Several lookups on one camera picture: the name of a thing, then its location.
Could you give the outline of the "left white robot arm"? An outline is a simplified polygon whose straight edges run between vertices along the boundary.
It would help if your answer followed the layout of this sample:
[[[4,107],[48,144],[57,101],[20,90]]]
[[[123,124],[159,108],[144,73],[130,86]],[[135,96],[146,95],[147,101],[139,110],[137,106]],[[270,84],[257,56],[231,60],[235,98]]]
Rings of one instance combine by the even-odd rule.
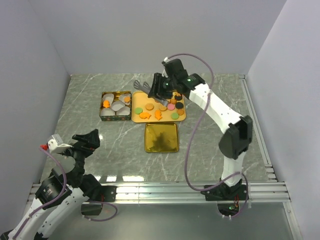
[[[86,201],[101,196],[101,185],[92,174],[85,174],[85,159],[100,147],[98,129],[72,136],[66,144],[59,134],[52,135],[41,150],[50,158],[53,154],[73,158],[67,166],[57,163],[42,181],[26,214],[12,230],[1,234],[2,240],[47,240],[58,225]]]

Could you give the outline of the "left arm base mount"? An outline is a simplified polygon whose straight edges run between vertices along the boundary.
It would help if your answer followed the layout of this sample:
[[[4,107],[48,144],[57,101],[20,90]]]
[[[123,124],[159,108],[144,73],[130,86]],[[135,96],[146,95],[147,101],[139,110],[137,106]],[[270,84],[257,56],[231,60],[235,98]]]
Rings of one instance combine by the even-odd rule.
[[[115,185],[103,185],[99,192],[95,193],[89,200],[113,203],[116,200],[117,187]],[[102,204],[83,203],[81,213],[85,216],[98,216],[103,209]]]

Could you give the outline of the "orange flower cookie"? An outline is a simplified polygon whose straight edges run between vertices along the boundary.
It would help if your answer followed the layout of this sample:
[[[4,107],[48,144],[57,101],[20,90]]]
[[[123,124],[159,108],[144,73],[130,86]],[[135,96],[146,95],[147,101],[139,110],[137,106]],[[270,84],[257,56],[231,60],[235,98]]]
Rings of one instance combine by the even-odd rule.
[[[124,100],[124,103],[126,105],[128,105],[131,102],[131,97],[130,96],[126,96],[123,100]]]

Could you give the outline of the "metal tongs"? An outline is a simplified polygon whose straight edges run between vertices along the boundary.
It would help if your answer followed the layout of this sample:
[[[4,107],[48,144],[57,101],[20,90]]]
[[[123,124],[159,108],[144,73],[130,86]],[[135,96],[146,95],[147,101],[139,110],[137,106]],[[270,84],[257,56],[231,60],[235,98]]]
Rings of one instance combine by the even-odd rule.
[[[140,81],[138,80],[135,80],[133,82],[133,87],[136,89],[136,90],[140,90],[142,92],[144,92],[145,94],[149,94],[151,92],[151,87],[150,85],[144,81],[142,84],[140,83]],[[159,99],[159,98],[156,98],[155,96],[151,96],[152,99],[154,99],[157,103],[160,103],[162,104],[163,106],[167,107],[169,102],[165,99]]]

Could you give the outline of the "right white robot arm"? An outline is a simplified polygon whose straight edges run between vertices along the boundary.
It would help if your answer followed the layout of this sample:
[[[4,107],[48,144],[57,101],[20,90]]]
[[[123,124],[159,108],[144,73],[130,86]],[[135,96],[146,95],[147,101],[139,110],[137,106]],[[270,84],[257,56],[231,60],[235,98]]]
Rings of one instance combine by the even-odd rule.
[[[196,73],[188,74],[182,61],[175,56],[166,57],[163,73],[155,73],[148,97],[157,101],[167,100],[174,92],[183,95],[199,106],[219,127],[222,137],[218,147],[223,154],[223,172],[219,183],[207,187],[206,191],[220,185],[220,194],[231,200],[238,193],[241,183],[244,157],[253,138],[253,120],[242,116],[223,102],[213,91],[212,85]]]

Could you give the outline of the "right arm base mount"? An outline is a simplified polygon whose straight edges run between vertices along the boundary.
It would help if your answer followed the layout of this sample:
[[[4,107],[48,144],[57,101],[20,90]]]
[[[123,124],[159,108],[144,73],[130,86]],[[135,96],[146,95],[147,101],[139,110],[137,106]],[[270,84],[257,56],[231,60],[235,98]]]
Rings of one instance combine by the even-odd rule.
[[[217,204],[218,212],[222,217],[234,218],[241,212],[240,201],[244,204],[249,200],[249,190],[242,180],[236,185],[229,187],[225,183],[207,190],[201,191],[207,202],[222,202]]]

